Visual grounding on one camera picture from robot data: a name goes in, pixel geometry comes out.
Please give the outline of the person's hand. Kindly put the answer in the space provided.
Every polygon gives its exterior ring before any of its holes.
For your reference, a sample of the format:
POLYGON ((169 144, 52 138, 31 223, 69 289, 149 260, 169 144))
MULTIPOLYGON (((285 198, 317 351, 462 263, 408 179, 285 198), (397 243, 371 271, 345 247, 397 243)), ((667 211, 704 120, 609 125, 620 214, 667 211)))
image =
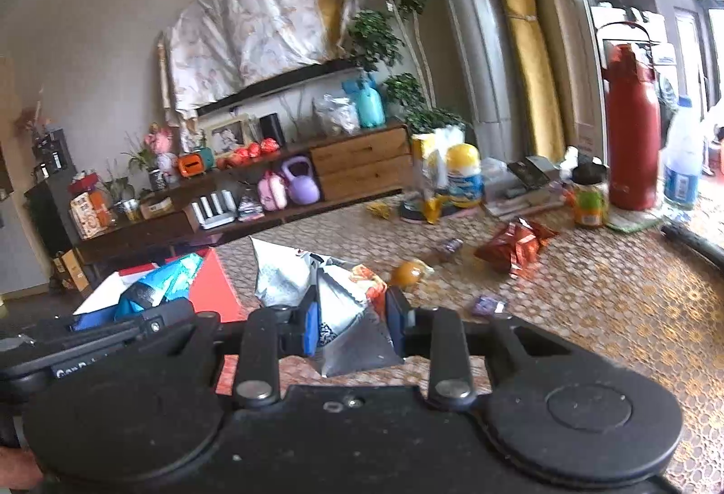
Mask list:
POLYGON ((36 458, 29 450, 0 449, 0 487, 9 490, 29 490, 43 479, 36 458))

